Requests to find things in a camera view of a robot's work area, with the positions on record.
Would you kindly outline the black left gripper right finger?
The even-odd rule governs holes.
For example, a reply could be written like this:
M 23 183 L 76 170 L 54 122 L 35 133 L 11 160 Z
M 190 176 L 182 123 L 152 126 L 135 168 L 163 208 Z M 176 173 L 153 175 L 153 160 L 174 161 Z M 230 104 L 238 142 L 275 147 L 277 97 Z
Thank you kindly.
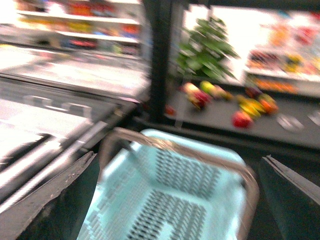
M 275 222 L 284 240 L 320 238 L 320 187 L 265 156 L 259 178 Z

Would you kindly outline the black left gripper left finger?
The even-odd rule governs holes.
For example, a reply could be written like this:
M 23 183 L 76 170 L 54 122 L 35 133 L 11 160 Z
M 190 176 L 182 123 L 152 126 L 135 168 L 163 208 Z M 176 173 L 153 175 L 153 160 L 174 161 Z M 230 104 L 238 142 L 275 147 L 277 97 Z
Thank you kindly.
M 97 184 L 97 155 L 88 152 L 0 214 L 2 240 L 77 239 Z

